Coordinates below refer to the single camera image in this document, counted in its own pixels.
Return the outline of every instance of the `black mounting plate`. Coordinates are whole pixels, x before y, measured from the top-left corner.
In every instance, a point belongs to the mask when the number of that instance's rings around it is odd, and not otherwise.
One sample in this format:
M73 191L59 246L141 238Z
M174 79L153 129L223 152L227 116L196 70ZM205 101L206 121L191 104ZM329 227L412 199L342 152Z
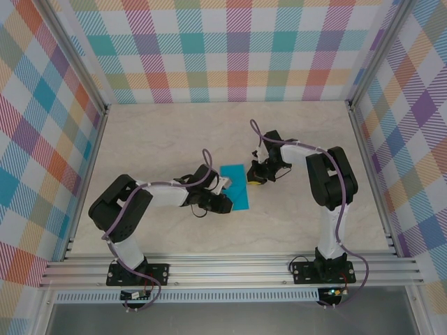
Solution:
M348 284L356 282L356 274L352 262L346 262L346 267L335 273L332 278L322 281L313 262L293 262L292 263L293 282L295 284L345 284L344 278L340 273L346 276Z
M145 269L145 274L158 280L161 286L168 284L169 264L148 264ZM129 272L116 262L110 264L108 273L105 282L107 286L141 286L142 281L144 282L144 279L142 280L139 276L129 275Z

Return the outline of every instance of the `colorful checkered panel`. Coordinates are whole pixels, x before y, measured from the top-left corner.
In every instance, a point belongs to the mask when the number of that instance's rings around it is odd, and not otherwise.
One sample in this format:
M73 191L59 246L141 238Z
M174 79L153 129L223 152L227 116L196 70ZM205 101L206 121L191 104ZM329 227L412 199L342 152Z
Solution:
M374 55L376 54L377 47L379 46L379 43L383 40L383 37L385 36L385 32L388 29L388 27L390 26L390 23L393 21L394 15L395 15L397 8L399 7L399 4L401 2L402 2L402 0L393 0L393 3L391 4L390 8L388 9L385 19L382 21L380 29L377 32L377 35L374 38L374 41L372 42L371 46L369 47L367 55L366 55L365 59L363 60L362 66L360 67L360 70L357 73L356 79L354 80L351 90L349 91L349 94L347 96L347 100L352 99L354 92L356 91L356 89L358 87L358 83L362 79L362 76L365 73L365 70L367 69L369 64L371 63L371 60L374 58Z
M0 334L24 334L100 114L31 0L0 1Z
M392 3L56 1L94 79L118 103L344 100L379 9Z
M447 325L446 0L416 4L358 116L404 254Z

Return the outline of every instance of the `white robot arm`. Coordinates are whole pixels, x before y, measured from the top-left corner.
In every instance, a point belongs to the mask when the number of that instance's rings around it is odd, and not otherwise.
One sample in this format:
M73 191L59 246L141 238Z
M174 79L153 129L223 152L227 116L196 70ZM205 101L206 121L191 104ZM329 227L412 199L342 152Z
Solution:
M208 166L201 165L194 174L188 174L169 182L146 184L127 174L119 176L89 209L89 216L96 227L105 232L110 250L120 262L131 270L149 274L147 261L138 248L135 229L146 209L150 207L198 205L205 211L227 214L233 208L232 201L221 191L230 186L230 179L220 177L214 170L207 176ZM142 285L144 279L129 272L126 267L114 265L119 275L109 270L107 285Z
M264 135L272 140L282 141L277 131L270 131ZM313 149L296 145L297 140L288 140L290 144L272 143L263 141L268 154L261 153L260 147L253 153L258 160L251 162L251 168L247 173L250 184L264 184L267 181L276 181L276 173L282 168L291 168L292 165L307 166L309 182L315 201L321 206L321 235L315 250L314 266L321 281L327 281L339 276L348 269L346 253L337 242L335 230L342 208L342 190L339 177L330 174L334 171L330 160ZM358 191L358 184L353 171L342 148L334 147L328 150L342 172L346 189L346 206L339 224L339 238L343 242L344 227L349 205L354 194ZM267 156L264 161L259 157Z

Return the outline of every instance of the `teal towel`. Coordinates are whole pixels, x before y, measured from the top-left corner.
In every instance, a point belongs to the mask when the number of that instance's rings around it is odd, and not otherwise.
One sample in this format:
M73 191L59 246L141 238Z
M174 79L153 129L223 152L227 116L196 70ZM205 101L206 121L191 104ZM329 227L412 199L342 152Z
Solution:
M233 211L249 209L249 195L244 165L222 165L221 176L231 179L231 186L228 190L222 190L222 193L226 194L233 201Z

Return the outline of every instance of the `floor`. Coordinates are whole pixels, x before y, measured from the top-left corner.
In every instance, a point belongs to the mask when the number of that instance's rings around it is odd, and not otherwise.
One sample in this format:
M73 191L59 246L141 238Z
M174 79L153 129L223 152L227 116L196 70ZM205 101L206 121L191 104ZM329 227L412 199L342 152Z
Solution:
M341 146L359 184L346 224L353 250L387 249L367 175L343 102L189 103L114 105L95 164L72 252L108 253L102 232L87 215L89 206L120 175L168 181L196 171L208 148L220 165L250 166L264 133L330 148ZM305 166L276 183L248 186L249 210L196 218L188 207L149 208L136 230L144 252L262 253L312 251L320 234L320 209Z
M144 334L142 329L163 335L419 334L404 287L366 287L350 304L326 310L314 302L160 303L126 314L120 304L57 304L47 335Z

